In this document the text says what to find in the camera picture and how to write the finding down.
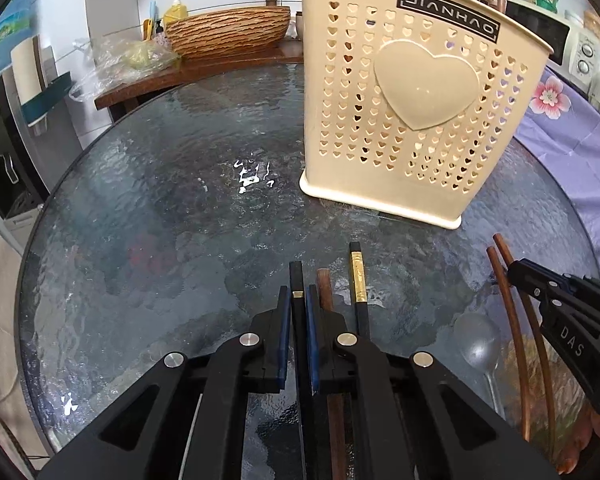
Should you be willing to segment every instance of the spoon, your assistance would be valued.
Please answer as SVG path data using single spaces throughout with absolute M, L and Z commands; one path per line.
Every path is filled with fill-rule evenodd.
M 500 330 L 484 314 L 465 312 L 456 319 L 454 338 L 462 357 L 487 377 L 493 409 L 498 415 L 505 418 L 493 375 L 502 349 Z

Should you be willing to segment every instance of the blue gripper pad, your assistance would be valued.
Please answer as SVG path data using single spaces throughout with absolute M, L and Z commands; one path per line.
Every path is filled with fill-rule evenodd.
M 280 313 L 280 342 L 278 346 L 278 386 L 282 390 L 286 382 L 286 361 L 289 356 L 289 317 L 291 312 L 291 290 L 286 290 L 285 303 Z
M 318 340 L 315 333 L 315 316 L 314 312 L 314 302 L 312 300 L 316 300 L 317 298 L 312 297 L 312 290 L 308 288 L 305 291 L 305 302 L 306 305 L 306 325 L 307 325 L 307 337 L 309 341 L 307 343 L 307 353 L 309 359 L 309 372 L 311 373 L 311 388 L 314 392 L 318 391 L 318 387 L 320 385 L 320 363 L 318 361 Z

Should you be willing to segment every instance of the soap dispenser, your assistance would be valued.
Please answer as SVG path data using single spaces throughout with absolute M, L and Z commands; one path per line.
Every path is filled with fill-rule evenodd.
M 162 24 L 165 28 L 167 28 L 170 23 L 177 22 L 178 20 L 182 20 L 186 17 L 187 6 L 183 5 L 180 0 L 173 0 L 171 7 L 169 7 L 167 12 L 164 13 Z

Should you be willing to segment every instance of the wooden chopstick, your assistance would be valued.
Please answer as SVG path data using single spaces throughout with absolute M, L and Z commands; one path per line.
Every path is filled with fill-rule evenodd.
M 509 247 L 500 233 L 493 235 L 493 241 L 496 242 L 498 250 L 502 255 L 507 269 L 513 263 L 514 258 L 509 251 Z M 549 426 L 549 446 L 548 446 L 548 458 L 553 460 L 554 449 L 555 449 L 555 399 L 554 399 L 554 385 L 551 382 L 551 368 L 549 368 L 549 358 L 546 354 L 546 347 L 544 346 L 544 338 L 540 333 L 540 323 L 538 323 L 538 316 L 536 311 L 531 305 L 531 298 L 523 290 L 517 289 L 522 306 L 525 309 L 526 318 L 531 326 L 531 332 L 534 335 L 534 341 L 536 343 L 536 349 L 538 350 L 538 359 L 540 361 L 540 371 L 542 372 L 542 383 L 544 384 L 544 400 L 546 403 L 546 415 Z
M 487 256 L 493 267 L 493 272 L 498 280 L 498 287 L 504 302 L 504 308 L 509 318 L 509 326 L 513 336 L 513 348 L 516 352 L 516 363 L 518 364 L 518 380 L 520 381 L 520 431 L 522 437 L 529 441 L 531 438 L 531 399 L 529 394 L 529 373 L 526 368 L 525 345 L 522 341 L 522 331 L 520 330 L 520 321 L 516 313 L 516 305 L 513 303 L 513 297 L 509 290 L 509 280 L 500 263 L 496 248 L 487 247 Z
M 333 311 L 333 293 L 331 291 L 331 273 L 329 269 L 317 271 L 318 296 L 320 307 Z M 344 398 L 342 394 L 327 396 L 329 415 L 329 441 L 331 447 L 331 475 L 333 480 L 347 479 L 347 449 L 344 439 Z

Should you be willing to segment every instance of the purple tablecloth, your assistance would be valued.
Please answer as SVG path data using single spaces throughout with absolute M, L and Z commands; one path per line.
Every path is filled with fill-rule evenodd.
M 571 199 L 600 264 L 600 115 L 545 69 L 516 138 Z

